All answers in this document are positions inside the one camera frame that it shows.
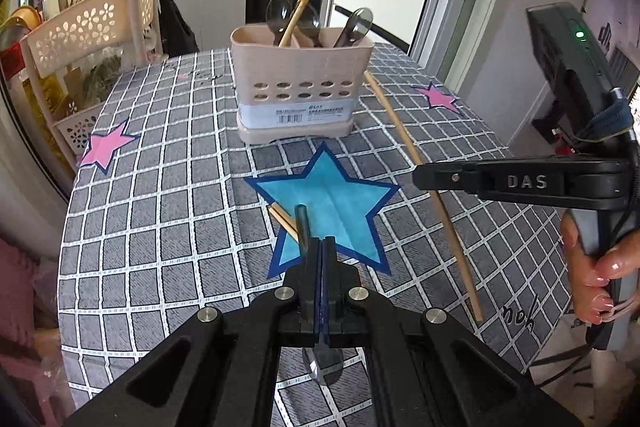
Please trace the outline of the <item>right hand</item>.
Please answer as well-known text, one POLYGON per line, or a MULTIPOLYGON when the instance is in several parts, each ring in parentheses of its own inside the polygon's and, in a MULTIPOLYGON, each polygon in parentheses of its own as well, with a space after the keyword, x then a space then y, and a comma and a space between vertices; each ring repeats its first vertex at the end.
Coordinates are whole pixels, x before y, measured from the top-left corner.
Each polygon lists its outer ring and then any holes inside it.
POLYGON ((600 259, 588 256, 582 249, 577 225, 568 211, 561 220, 561 236, 574 312, 578 319, 598 325, 603 313, 614 307, 605 286, 639 269, 639 232, 627 235, 600 259))

